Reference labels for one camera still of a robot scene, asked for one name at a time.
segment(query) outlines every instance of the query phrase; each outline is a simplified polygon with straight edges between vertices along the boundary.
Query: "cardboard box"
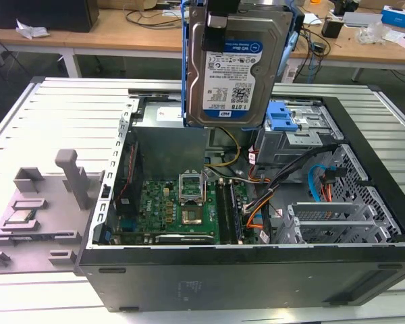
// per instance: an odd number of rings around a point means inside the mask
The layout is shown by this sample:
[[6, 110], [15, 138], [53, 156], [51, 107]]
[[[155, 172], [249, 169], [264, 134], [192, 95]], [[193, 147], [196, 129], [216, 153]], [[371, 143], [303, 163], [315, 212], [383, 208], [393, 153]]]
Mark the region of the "cardboard box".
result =
[[394, 25], [405, 28], [405, 10], [393, 10], [386, 5], [382, 11], [384, 24]]
[[400, 7], [405, 4], [405, 1], [399, 0], [361, 0], [358, 6], [360, 8], [367, 8], [367, 9], [374, 9], [374, 10], [382, 10], [384, 9], [385, 5], [389, 5], [390, 7]]
[[157, 0], [97, 0], [101, 9], [123, 9], [126, 5], [127, 10], [145, 10], [156, 6]]

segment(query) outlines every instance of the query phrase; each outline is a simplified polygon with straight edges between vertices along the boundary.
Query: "floor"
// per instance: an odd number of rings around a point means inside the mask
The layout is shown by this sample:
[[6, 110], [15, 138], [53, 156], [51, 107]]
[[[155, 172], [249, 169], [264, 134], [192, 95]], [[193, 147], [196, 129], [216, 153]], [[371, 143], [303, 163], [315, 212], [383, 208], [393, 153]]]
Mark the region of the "floor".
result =
[[[33, 76], [67, 77], [58, 55], [19, 53], [18, 60]], [[149, 78], [180, 79], [181, 61], [177, 59], [145, 59], [122, 57], [78, 57], [85, 78]], [[355, 84], [351, 81], [354, 69], [323, 67], [314, 83]], [[306, 83], [307, 77], [299, 76], [297, 83]], [[5, 58], [0, 67], [0, 121], [18, 99], [30, 77], [14, 63], [12, 57]], [[376, 84], [405, 113], [405, 83], [387, 70], [365, 70], [356, 84]]]

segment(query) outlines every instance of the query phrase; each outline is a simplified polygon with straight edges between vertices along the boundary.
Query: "blue plastic latch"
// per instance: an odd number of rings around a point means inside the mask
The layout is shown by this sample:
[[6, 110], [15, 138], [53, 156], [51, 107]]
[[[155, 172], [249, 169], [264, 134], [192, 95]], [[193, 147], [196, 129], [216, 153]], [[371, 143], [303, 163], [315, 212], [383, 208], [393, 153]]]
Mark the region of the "blue plastic latch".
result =
[[267, 108], [267, 118], [271, 130], [295, 132], [298, 126], [291, 118], [292, 112], [285, 106], [283, 101], [270, 101]]

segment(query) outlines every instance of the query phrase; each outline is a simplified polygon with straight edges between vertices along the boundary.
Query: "black computer case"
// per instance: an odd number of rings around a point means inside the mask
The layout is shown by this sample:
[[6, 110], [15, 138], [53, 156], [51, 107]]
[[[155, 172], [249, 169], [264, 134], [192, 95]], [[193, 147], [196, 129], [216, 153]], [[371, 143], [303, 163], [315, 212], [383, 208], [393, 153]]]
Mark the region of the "black computer case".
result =
[[15, 28], [16, 20], [32, 27], [90, 32], [99, 9], [97, 0], [0, 0], [0, 28]]
[[[319, 100], [405, 232], [405, 195], [341, 103]], [[356, 306], [405, 279], [405, 247], [111, 246], [79, 266], [111, 312]]]

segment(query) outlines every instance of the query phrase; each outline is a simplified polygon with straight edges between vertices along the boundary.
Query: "blue box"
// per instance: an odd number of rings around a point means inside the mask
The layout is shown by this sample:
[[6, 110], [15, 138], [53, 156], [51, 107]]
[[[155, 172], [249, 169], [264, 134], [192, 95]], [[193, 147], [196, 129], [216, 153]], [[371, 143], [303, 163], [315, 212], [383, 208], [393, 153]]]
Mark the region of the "blue box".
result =
[[383, 11], [381, 12], [383, 14], [381, 21], [384, 24], [405, 28], [405, 10], [399, 11], [390, 8], [391, 7], [388, 5], [384, 6]]

